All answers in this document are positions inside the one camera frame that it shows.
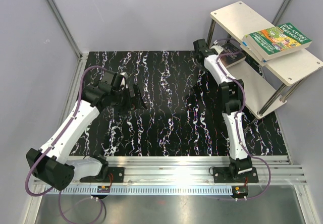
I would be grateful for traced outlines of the dark Tale of Two Cities book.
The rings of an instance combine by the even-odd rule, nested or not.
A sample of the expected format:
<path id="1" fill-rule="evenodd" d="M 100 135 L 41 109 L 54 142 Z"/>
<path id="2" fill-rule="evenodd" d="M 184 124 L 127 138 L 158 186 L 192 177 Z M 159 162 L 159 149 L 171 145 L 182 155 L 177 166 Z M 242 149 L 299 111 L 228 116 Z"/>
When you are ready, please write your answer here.
<path id="1" fill-rule="evenodd" d="M 220 54 L 225 54 L 221 57 L 221 62 L 226 68 L 234 66 L 246 59 L 245 53 L 232 43 L 221 45 Z"/>

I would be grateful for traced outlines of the lime 65-Storey Treehouse book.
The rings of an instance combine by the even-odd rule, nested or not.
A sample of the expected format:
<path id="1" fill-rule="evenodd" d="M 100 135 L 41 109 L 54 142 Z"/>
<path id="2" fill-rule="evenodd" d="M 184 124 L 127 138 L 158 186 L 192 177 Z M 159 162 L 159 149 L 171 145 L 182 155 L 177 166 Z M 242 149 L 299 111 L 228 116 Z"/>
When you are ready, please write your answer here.
<path id="1" fill-rule="evenodd" d="M 249 42 L 248 35 L 244 35 L 242 41 L 243 41 L 243 44 L 258 58 L 259 61 L 266 63 L 266 60 L 263 58 L 263 56 Z"/>

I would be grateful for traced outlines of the blue back-cover book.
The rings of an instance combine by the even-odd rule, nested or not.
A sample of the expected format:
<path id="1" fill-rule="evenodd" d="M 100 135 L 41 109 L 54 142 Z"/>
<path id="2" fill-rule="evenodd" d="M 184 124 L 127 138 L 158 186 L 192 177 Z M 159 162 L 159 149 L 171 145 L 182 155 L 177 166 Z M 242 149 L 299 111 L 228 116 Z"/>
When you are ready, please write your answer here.
<path id="1" fill-rule="evenodd" d="M 259 58 L 243 43 L 240 44 L 240 47 L 247 53 L 249 54 L 259 65 L 262 67 L 266 65 L 266 62 L 259 60 Z"/>

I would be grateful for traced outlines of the green 104-Storey Treehouse book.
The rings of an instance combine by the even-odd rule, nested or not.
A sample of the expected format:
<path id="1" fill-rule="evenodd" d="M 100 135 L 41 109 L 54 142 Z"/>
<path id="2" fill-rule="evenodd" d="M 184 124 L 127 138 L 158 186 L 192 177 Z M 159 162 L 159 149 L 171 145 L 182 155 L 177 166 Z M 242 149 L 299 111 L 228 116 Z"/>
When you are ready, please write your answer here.
<path id="1" fill-rule="evenodd" d="M 266 61 L 306 49 L 312 40 L 293 24 L 285 23 L 247 34 L 249 42 Z"/>

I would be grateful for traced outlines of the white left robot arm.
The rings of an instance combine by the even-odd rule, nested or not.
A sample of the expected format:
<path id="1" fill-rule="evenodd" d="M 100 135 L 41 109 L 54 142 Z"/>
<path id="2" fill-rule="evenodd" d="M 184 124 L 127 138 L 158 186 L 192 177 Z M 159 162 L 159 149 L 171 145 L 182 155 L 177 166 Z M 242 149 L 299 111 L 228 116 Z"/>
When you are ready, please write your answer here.
<path id="1" fill-rule="evenodd" d="M 103 156 L 69 160 L 70 152 L 86 128 L 107 108 L 118 115 L 146 109 L 138 85 L 130 89 L 126 73 L 104 70 L 100 80 L 79 88 L 78 99 L 65 121 L 39 149 L 30 148 L 26 159 L 30 167 L 25 180 L 29 189 L 31 176 L 59 191 L 72 181 L 104 182 L 111 180 L 109 162 Z"/>

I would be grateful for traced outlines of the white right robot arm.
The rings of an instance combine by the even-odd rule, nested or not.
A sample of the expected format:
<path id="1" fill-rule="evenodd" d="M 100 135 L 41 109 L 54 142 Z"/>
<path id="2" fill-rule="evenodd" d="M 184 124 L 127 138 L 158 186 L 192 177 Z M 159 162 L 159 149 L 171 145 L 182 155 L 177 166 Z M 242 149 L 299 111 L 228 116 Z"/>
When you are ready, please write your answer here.
<path id="1" fill-rule="evenodd" d="M 218 85 L 218 99 L 225 121 L 230 144 L 230 164 L 223 172 L 234 182 L 246 182 L 252 176 L 252 161 L 246 150 L 242 126 L 242 110 L 245 107 L 244 83 L 227 69 L 245 59 L 244 53 L 232 43 L 209 47 L 205 39 L 193 42 L 196 62 L 209 71 Z"/>

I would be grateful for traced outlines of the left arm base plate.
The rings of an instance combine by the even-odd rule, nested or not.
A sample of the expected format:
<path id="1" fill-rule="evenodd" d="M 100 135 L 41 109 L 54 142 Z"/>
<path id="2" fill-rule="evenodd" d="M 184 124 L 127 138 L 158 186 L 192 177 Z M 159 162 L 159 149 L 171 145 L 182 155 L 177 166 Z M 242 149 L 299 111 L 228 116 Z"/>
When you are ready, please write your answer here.
<path id="1" fill-rule="evenodd" d="M 80 179 L 81 183 L 122 183 L 124 181 L 124 167 L 108 167 L 98 176 L 87 176 Z"/>

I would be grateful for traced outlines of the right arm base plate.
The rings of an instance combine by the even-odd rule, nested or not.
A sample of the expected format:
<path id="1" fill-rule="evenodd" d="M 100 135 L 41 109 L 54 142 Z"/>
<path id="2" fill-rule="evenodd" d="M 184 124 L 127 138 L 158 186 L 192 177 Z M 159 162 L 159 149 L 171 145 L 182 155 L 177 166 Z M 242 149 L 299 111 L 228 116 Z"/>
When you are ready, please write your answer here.
<path id="1" fill-rule="evenodd" d="M 255 167 L 252 171 L 247 173 L 242 173 L 237 176 L 233 176 L 228 167 L 216 167 L 211 166 L 209 169 L 209 174 L 213 176 L 214 183 L 258 183 L 258 174 Z"/>

